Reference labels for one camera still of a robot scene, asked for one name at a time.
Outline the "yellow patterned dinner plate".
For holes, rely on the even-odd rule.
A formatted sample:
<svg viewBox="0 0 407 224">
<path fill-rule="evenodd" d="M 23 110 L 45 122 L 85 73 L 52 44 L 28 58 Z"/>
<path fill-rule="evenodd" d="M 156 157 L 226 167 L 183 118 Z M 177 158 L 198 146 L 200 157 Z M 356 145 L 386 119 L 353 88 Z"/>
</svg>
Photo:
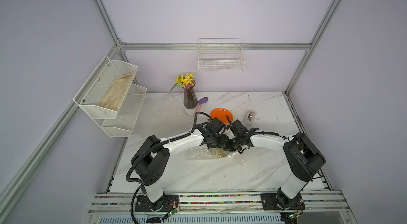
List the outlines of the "yellow patterned dinner plate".
<svg viewBox="0 0 407 224">
<path fill-rule="evenodd" d="M 209 148 L 208 149 L 213 158 L 224 158 L 228 157 L 228 153 L 222 148 Z"/>
</svg>

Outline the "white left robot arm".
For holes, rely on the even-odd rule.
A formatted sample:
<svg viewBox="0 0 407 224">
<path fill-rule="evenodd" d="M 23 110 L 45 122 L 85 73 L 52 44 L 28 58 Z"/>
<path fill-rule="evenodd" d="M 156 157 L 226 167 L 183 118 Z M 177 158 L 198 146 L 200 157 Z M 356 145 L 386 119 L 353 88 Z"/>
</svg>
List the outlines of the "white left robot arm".
<svg viewBox="0 0 407 224">
<path fill-rule="evenodd" d="M 222 148 L 229 139 L 226 130 L 221 120 L 199 111 L 189 131 L 163 139 L 149 136 L 131 159 L 126 181 L 139 183 L 143 196 L 156 208 L 161 207 L 165 193 L 160 179 L 170 157 L 201 145 Z"/>
</svg>

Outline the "white tape dispenser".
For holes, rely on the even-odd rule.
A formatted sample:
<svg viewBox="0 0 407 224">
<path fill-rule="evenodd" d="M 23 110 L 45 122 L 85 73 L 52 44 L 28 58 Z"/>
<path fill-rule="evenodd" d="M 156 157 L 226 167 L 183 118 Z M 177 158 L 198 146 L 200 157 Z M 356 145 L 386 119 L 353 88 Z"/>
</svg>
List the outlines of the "white tape dispenser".
<svg viewBox="0 0 407 224">
<path fill-rule="evenodd" d="M 255 112 L 255 111 L 249 110 L 249 111 L 247 112 L 246 116 L 245 116 L 245 121 L 246 121 L 247 123 L 252 123 L 252 122 L 254 122 L 254 120 L 255 120 L 255 115 L 256 115 L 256 112 Z"/>
</svg>

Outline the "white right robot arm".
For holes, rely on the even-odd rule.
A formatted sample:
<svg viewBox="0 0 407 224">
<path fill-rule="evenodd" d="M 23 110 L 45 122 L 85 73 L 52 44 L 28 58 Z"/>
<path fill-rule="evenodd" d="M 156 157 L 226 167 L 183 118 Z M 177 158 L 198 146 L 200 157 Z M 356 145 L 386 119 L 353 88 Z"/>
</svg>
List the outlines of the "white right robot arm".
<svg viewBox="0 0 407 224">
<path fill-rule="evenodd" d="M 287 210 L 299 203 L 300 192 L 313 181 L 314 176 L 326 164 L 326 159 L 304 133 L 285 137 L 278 133 L 257 128 L 246 129 L 239 121 L 229 122 L 231 139 L 224 147 L 228 151 L 242 154 L 253 147 L 266 148 L 285 155 L 290 173 L 276 193 L 276 207 Z"/>
</svg>

